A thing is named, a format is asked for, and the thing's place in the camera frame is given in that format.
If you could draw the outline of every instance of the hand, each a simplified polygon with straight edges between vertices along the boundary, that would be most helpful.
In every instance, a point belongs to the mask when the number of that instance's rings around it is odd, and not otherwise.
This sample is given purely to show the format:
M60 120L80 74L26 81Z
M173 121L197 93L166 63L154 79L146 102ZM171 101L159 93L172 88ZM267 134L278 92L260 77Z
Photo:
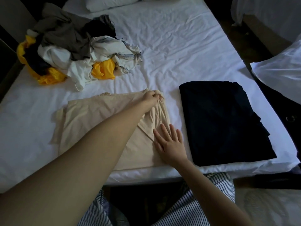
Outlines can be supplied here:
M160 94L155 94L155 91L148 91L143 95L142 102L145 103L146 110L149 111L152 107L154 107L158 100L160 99Z
M161 124L161 128L164 137L162 137L156 129L153 130L157 139L154 144L163 161L176 168L188 159L180 130L175 130L175 127L172 124L170 124L169 127L171 136L163 124Z

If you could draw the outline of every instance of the mattress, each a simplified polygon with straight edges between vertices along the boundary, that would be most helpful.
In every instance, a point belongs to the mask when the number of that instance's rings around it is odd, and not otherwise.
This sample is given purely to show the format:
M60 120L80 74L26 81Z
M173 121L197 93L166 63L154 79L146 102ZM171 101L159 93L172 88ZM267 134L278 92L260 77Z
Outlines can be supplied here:
M70 79L40 86L23 69L0 104L0 191L4 192L58 156L51 144L55 112L74 99L103 92L128 93L158 89L164 93L170 121L183 133L191 160L179 85L195 80L239 83L253 110L261 117L276 159L199 167L203 173L228 171L233 178L289 171L299 163L297 151L280 119L260 91L219 23L203 0L156 0L87 13L81 0L69 0L64 9L93 18L109 14L117 38L142 50L132 72L115 80L95 81L77 92ZM169 167L114 171L107 185L157 183L179 179Z

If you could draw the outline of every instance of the folded navy shirt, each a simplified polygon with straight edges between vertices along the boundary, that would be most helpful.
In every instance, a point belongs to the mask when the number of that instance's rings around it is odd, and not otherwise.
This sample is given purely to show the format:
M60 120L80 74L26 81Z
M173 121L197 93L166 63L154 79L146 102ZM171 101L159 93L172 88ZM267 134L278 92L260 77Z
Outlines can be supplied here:
M238 83L193 81L180 85L179 89L196 165L276 158L269 132Z

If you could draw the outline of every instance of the striped pants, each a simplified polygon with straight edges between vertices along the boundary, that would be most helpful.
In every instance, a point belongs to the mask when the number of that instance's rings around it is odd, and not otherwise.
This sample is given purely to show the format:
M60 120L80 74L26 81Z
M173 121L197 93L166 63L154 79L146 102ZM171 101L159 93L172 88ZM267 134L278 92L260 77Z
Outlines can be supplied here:
M235 201L233 180L228 173L207 174L206 177L219 188L231 201ZM110 211L110 205L100 190L78 226L128 226L125 216L115 209ZM182 197L159 219L153 226L182 226L182 225L210 225L198 201L187 185Z

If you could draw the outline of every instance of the forearm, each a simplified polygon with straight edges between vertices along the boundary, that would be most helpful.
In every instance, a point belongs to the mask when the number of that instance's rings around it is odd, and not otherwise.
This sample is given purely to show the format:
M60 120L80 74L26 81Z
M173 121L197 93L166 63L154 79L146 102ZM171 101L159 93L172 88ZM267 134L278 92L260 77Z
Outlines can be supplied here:
M3 194L3 225L76 225L147 112L145 102L106 119L70 150Z
M194 165L185 160L176 167L198 200L210 225L253 225L226 195Z

